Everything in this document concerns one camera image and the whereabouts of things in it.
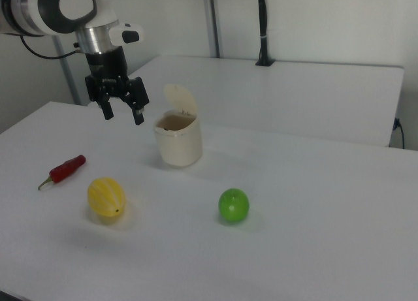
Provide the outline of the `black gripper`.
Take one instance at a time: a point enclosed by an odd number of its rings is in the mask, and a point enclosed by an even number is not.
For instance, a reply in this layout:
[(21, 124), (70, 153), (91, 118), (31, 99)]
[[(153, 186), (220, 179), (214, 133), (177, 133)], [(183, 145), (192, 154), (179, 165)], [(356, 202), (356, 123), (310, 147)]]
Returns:
[(150, 100), (140, 77), (129, 78), (122, 48), (86, 56), (91, 74), (85, 77), (89, 98), (102, 109), (105, 120), (114, 117), (110, 98), (119, 98), (131, 108), (136, 125), (144, 122), (144, 107)]

